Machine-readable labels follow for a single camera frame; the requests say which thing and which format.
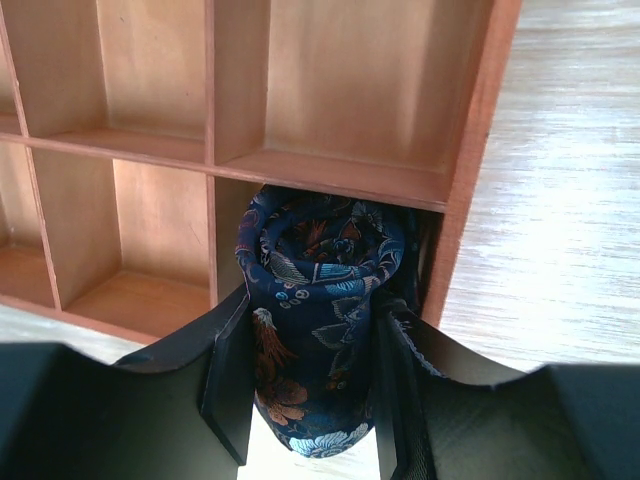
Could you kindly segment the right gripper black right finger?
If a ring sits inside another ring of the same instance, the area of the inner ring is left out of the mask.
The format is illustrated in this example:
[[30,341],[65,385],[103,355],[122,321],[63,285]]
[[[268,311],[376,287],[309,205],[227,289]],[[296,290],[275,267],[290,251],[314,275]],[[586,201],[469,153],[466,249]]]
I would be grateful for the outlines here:
[[373,301],[373,403],[384,479],[635,479],[639,368],[523,373]]

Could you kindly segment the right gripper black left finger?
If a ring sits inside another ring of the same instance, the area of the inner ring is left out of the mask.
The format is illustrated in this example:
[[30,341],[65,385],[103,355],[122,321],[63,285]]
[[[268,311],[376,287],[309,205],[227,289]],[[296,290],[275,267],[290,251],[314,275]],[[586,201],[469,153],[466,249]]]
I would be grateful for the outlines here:
[[62,343],[1,347],[5,479],[233,479],[254,400],[249,297],[114,364]]

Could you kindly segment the navy floral tie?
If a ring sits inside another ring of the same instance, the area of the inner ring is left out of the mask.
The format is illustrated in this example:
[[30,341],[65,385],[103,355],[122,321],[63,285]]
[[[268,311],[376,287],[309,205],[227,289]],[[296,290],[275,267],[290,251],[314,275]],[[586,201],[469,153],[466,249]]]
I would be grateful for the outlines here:
[[372,429],[374,297],[419,307],[415,210],[267,185],[239,225],[235,256],[250,301],[255,403],[276,438],[307,458]]

